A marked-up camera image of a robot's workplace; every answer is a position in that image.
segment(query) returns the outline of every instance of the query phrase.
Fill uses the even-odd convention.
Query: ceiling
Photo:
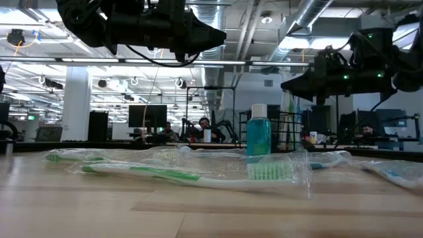
[[[56,2],[51,0],[39,1],[38,13],[43,20],[35,20],[34,14],[28,14],[28,9],[18,9],[17,1],[7,1],[0,6],[0,51],[2,56],[31,56],[31,57],[53,57],[53,58],[138,58],[137,55],[127,48],[119,46],[118,54],[113,56],[106,48],[90,48],[62,24],[56,10]],[[241,26],[245,19],[248,7],[247,0],[222,0],[228,3],[223,11],[223,30],[227,33],[227,40],[224,44],[223,59],[233,60],[237,51],[237,44],[241,35]],[[332,5],[321,15],[321,17],[357,18],[362,14],[386,14],[415,6],[420,1],[347,1],[335,0]],[[263,6],[263,11],[268,11],[272,22],[264,24],[258,21],[254,32],[254,43],[250,45],[247,52],[247,59],[263,58],[272,53],[278,42],[278,29],[282,19],[296,12],[299,1],[275,1],[269,0]],[[17,49],[10,45],[5,37],[13,28],[24,30],[26,43],[24,47]],[[151,58],[174,59],[174,55],[168,50],[158,49],[153,52],[144,47],[134,48]],[[303,49],[291,52],[288,57],[292,61],[311,61],[317,50]],[[7,74],[7,90],[32,91],[19,95],[2,96],[2,99],[12,102],[11,115],[15,118],[23,118],[27,112],[41,112],[42,119],[51,123],[61,119],[63,106],[63,93],[49,94],[51,89],[43,85],[45,79],[51,79],[61,83],[65,87],[66,66],[64,65],[31,65],[25,63],[12,63],[0,61],[1,66]],[[167,69],[163,67],[122,67],[122,66],[90,66],[89,73],[93,78],[93,89],[91,97],[91,108],[93,110],[108,110],[110,119],[113,122],[125,122],[128,111],[125,109],[128,103],[168,104],[169,114],[172,120],[180,121],[183,117],[184,105],[186,102],[186,90],[180,89],[178,79],[182,79],[188,86],[202,86],[203,75],[200,68],[176,68]],[[244,75],[239,83],[239,90],[266,91],[262,83],[257,83],[255,77]],[[106,80],[108,86],[98,86],[100,80]],[[124,99],[121,92],[145,93],[145,96],[134,97],[133,102]],[[154,94],[166,96],[147,95],[150,91]],[[102,95],[101,93],[116,92],[116,95]],[[199,90],[193,95],[190,101],[189,117],[197,120],[201,116],[209,116],[207,113],[207,102],[205,92]]]

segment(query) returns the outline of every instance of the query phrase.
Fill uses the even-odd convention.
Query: small bottle
[[[251,107],[251,119],[247,123],[247,156],[270,154],[272,132],[267,119],[267,105],[254,104]],[[248,158],[248,163],[257,163],[260,157]]]

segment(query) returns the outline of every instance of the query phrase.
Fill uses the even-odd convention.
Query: ventilation duct
[[[222,29],[223,7],[216,5],[193,5],[192,11],[197,18],[205,24],[216,29]],[[201,60],[220,60],[222,57],[222,47],[212,48],[200,54]],[[223,86],[223,79],[220,79],[220,68],[203,67],[202,69],[202,86]],[[205,92],[206,97],[203,99],[209,106],[209,110],[217,110],[220,105],[220,99],[216,97],[216,92]]]
[[[333,0],[302,0],[298,6],[298,11],[288,16],[282,22],[279,31],[280,45],[275,48],[267,61],[282,61],[289,54],[289,48],[282,47],[286,36],[298,30],[304,29],[302,34],[310,34],[313,23],[329,7]],[[274,71],[275,67],[265,67],[261,73],[268,75]]]

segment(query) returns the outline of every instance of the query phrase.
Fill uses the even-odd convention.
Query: wooden tabletop
[[[0,237],[423,237],[423,197],[376,175],[313,173],[310,199],[71,174],[0,157]]]

